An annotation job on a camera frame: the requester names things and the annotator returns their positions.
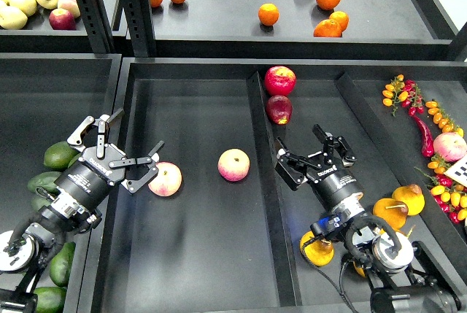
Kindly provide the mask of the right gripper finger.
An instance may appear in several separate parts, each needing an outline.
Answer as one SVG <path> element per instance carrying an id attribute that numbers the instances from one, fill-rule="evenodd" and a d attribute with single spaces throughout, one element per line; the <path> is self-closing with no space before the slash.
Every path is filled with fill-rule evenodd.
<path id="1" fill-rule="evenodd" d="M 277 158 L 275 170 L 291 190 L 297 191 L 302 184 L 308 182 L 308 168 L 315 171 L 320 169 L 319 158 L 292 153 L 280 138 L 276 138 L 274 146 Z"/>
<path id="2" fill-rule="evenodd" d="M 318 124 L 313 126 L 312 132 L 322 144 L 321 151 L 313 155 L 317 161 L 314 169 L 318 173 L 334 173 L 356 162 L 355 154 L 343 136 L 333 136 Z"/>

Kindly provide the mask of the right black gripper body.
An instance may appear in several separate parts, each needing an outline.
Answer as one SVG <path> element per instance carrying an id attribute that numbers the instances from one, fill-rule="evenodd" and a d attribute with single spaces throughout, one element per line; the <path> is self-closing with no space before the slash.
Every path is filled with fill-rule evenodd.
<path id="1" fill-rule="evenodd" d="M 309 171 L 306 177 L 329 214 L 343 215 L 345 220 L 349 220 L 365 212 L 360 203 L 363 187 L 348 168 L 334 164 L 324 170 Z"/>

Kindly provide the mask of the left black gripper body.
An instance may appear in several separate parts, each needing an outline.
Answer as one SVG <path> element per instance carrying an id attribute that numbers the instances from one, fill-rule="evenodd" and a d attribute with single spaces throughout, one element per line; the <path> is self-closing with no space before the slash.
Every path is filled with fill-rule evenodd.
<path id="1" fill-rule="evenodd" d="M 65 218 L 92 212 L 125 178 L 123 167 L 110 167 L 111 162 L 124 157 L 126 154 L 113 144 L 104 145 L 103 158 L 97 156 L 96 147 L 84 149 L 80 159 L 55 181 L 60 193 L 53 201 L 53 210 Z"/>

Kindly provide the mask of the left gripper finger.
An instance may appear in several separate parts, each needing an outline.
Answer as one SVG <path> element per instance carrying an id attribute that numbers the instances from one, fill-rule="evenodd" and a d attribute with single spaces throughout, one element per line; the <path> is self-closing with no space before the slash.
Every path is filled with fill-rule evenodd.
<path id="1" fill-rule="evenodd" d="M 81 155 L 77 159 L 79 162 L 85 160 L 84 151 L 86 146 L 83 142 L 84 137 L 94 128 L 98 129 L 98 135 L 96 138 L 96 157 L 99 160 L 103 160 L 107 149 L 118 152 L 120 157 L 124 156 L 124 152 L 117 148 L 114 144 L 109 144 L 107 139 L 109 135 L 110 127 L 117 122 L 124 115 L 123 108 L 119 108 L 112 115 L 103 114 L 101 117 L 94 118 L 93 116 L 87 116 L 72 132 L 69 138 L 66 140 L 68 145 L 80 152 Z"/>
<path id="2" fill-rule="evenodd" d="M 135 194 L 158 176 L 159 169 L 156 166 L 160 159 L 158 153 L 163 147 L 164 141 L 160 140 L 146 156 L 139 158 L 123 156 L 110 161 L 108 167 L 112 173 L 108 176 L 108 184 L 121 185 L 130 194 Z"/>

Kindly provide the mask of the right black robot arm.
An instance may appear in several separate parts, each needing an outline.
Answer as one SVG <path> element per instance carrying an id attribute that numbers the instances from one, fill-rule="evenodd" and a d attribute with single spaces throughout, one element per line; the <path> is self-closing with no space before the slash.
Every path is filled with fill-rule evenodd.
<path id="1" fill-rule="evenodd" d="M 275 141 L 277 173 L 291 190 L 309 185 L 325 210 L 301 240 L 304 260 L 319 269 L 333 244 L 341 242 L 347 250 L 341 269 L 363 270 L 372 312 L 464 312 L 460 291 L 430 250 L 363 208 L 363 187 L 350 171 L 355 154 L 345 138 L 319 125 L 313 133 L 322 148 L 308 156 Z"/>

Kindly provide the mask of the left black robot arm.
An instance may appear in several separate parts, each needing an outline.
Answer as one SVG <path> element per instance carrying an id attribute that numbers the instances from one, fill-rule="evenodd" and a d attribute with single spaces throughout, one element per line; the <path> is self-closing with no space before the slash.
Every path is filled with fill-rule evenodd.
<path id="1" fill-rule="evenodd" d="M 122 115 L 119 109 L 113 115 L 86 117 L 67 139 L 79 157 L 55 181 L 58 194 L 37 188 L 50 204 L 1 234 L 1 273 L 23 274 L 14 290 L 1 290 L 1 310 L 35 312 L 38 298 L 34 289 L 67 236 L 97 227 L 101 222 L 98 207 L 113 188 L 122 185 L 135 193 L 158 176 L 162 141 L 140 158 L 129 158 L 107 141 L 110 126 Z"/>

